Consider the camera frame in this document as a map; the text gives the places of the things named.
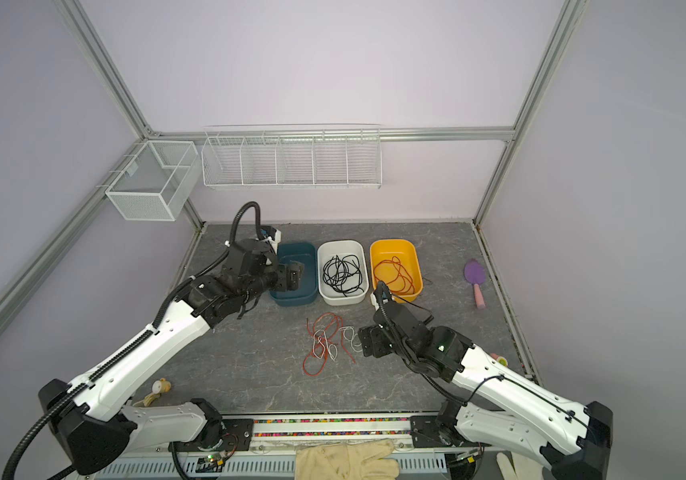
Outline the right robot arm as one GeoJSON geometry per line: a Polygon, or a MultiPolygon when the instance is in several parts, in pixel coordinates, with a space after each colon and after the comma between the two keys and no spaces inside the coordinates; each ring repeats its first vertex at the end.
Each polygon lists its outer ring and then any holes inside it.
{"type": "Polygon", "coordinates": [[[607,477],[609,407],[553,393],[456,330],[418,319],[384,282],[372,298],[374,323],[359,331],[364,355],[397,355],[445,398],[435,417],[412,417],[416,447],[496,446],[537,462],[556,479],[607,477]]]}

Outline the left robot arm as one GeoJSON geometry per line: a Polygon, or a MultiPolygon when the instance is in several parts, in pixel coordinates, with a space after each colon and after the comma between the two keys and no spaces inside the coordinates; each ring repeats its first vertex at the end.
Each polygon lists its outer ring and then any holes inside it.
{"type": "Polygon", "coordinates": [[[107,359],[69,382],[54,379],[39,392],[43,416],[13,449],[2,476],[14,478],[20,462],[48,428],[70,460],[57,473],[96,473],[130,448],[168,444],[213,450],[226,435],[223,417],[204,399],[179,406],[136,409],[131,395],[168,360],[230,316],[253,310],[269,290],[296,290],[304,268],[280,263],[278,229],[255,223],[255,234],[237,240],[239,224],[255,201],[244,204],[231,224],[225,251],[200,272],[176,286],[153,321],[107,359]]]}

